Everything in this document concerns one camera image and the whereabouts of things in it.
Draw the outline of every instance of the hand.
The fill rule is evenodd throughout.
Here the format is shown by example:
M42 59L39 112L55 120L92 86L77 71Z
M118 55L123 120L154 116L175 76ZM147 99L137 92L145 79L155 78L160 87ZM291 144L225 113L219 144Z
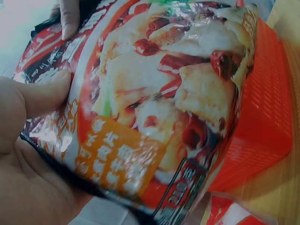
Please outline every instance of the hand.
M60 12L62 39L70 39L78 30L80 21L79 0L57 0L50 16Z
M48 84L0 77L0 224L66 225L91 198L68 185L19 138L26 119L62 104L70 79L66 71Z

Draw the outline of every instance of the fingernail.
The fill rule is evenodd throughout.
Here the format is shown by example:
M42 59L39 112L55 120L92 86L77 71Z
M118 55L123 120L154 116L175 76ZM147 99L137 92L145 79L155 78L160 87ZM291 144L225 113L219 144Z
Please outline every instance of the fingernail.
M71 80L71 73L67 70L60 70L53 76L52 82L64 82L66 80Z
M71 24L63 25L62 27L62 40L70 39L76 33L76 27Z

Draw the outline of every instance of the orange label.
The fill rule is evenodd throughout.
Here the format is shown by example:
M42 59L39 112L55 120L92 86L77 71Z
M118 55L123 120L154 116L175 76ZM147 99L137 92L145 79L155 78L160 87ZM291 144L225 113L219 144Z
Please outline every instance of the orange label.
M165 151L162 143L98 116L80 146L76 171L103 188L141 196Z

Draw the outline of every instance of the plastic bag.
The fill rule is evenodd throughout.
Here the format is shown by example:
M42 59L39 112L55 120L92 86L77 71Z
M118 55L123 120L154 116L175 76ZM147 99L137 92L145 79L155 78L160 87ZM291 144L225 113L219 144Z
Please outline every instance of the plastic bag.
M278 225L230 194L206 193L185 225Z
M240 116L257 7L104 0L83 12L70 41L57 19L32 33L15 80L45 83L60 69L74 77L66 104L27 121L22 138L140 224L181 224L220 170Z

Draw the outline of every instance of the orange basket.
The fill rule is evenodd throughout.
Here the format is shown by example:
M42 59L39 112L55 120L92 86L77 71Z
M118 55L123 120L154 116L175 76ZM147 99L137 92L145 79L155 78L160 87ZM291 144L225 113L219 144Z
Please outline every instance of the orange basket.
M261 19L255 65L243 97L241 117L210 191L224 191L284 158L291 150L289 69L282 43Z

